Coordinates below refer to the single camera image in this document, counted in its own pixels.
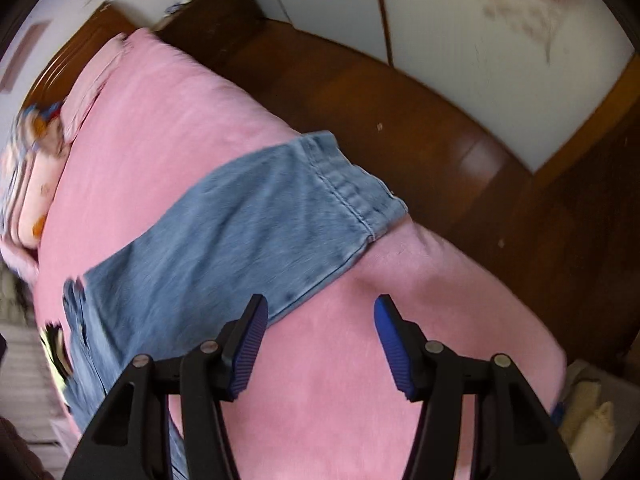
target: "blue gripper pad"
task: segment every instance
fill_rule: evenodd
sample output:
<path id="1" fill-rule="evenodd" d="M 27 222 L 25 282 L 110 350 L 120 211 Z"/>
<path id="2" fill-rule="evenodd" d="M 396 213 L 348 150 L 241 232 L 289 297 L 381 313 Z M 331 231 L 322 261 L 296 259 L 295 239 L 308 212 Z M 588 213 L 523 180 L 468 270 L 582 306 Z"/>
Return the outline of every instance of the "blue gripper pad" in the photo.
<path id="1" fill-rule="evenodd" d="M 255 359 L 260 349 L 260 343 L 262 343 L 262 337 L 265 330 L 267 330 L 268 318 L 269 307 L 267 300 L 261 297 L 257 307 L 246 322 L 244 333 L 233 356 L 231 382 L 228 391 L 234 399 L 238 398 L 238 395 L 246 389 L 249 383 Z"/>
<path id="2" fill-rule="evenodd" d="M 377 298 L 373 308 L 373 319 L 396 387 L 407 399 L 415 399 L 417 389 L 412 379 L 412 360 L 402 336 L 404 320 L 389 295 Z"/>

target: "pink mattress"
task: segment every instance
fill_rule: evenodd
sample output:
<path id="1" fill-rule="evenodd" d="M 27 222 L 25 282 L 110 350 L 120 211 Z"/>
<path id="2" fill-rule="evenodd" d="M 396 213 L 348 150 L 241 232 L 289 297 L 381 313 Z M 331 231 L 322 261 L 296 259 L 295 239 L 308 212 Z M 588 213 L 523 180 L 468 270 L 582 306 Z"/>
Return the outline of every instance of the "pink mattress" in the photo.
<path id="1" fill-rule="evenodd" d="M 146 30 L 76 139 L 49 212 L 34 289 L 42 325 L 62 284 L 149 228 L 209 171 L 297 135 L 232 83 Z M 394 386 L 373 324 L 381 293 L 459 354 L 506 352 L 548 409 L 564 354 L 498 280 L 409 217 L 353 269 L 267 330 L 249 389 L 224 406 L 243 480 L 400 479 L 420 406 Z M 172 399 L 180 424 L 179 399 Z M 469 476 L 472 404 L 456 478 Z"/>

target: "pink cloth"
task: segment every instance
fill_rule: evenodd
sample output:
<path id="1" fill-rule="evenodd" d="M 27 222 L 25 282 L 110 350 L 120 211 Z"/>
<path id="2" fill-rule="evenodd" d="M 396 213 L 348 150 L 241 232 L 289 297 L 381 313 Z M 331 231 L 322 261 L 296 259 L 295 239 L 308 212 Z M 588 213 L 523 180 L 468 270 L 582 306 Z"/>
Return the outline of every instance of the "pink cloth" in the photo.
<path id="1" fill-rule="evenodd" d="M 296 133 L 247 94 L 137 31 L 73 146 L 40 245 L 42 325 L 69 276 L 142 234 L 209 171 Z M 401 478 L 420 410 L 394 386 L 373 325 L 390 293 L 429 338 L 506 352 L 550 408 L 564 355 L 500 282 L 440 237 L 400 222 L 353 269 L 267 330 L 249 389 L 225 405 L 243 480 Z M 170 401 L 180 423 L 178 399 Z M 457 478 L 468 478 L 472 421 Z"/>

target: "pink bed sheet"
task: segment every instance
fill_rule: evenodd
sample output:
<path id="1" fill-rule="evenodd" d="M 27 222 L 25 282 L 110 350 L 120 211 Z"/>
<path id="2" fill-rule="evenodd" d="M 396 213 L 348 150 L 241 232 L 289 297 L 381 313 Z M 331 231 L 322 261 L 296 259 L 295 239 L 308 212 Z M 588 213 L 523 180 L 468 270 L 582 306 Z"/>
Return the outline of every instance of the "pink bed sheet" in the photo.
<path id="1" fill-rule="evenodd" d="M 62 284 L 149 228 L 190 186 L 226 162 L 297 133 L 244 91 L 146 30 L 82 126 L 40 246 L 40 325 L 61 320 Z M 394 386 L 373 325 L 390 293 L 428 338 L 462 355 L 506 352 L 546 408 L 564 354 L 498 280 L 409 217 L 343 277 L 267 330 L 249 389 L 224 406 L 243 480 L 401 478 L 420 406 Z M 179 399 L 171 400 L 180 424 Z M 465 405 L 456 478 L 469 476 Z"/>

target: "nightstand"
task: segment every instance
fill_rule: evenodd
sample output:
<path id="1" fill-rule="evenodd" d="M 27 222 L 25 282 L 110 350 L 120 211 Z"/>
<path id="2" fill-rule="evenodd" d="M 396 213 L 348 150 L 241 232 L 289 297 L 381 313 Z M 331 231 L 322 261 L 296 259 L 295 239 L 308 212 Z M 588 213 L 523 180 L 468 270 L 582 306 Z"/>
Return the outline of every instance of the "nightstand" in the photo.
<path id="1" fill-rule="evenodd" d="M 156 25 L 164 42 L 216 69 L 263 23 L 254 0 L 193 0 Z"/>

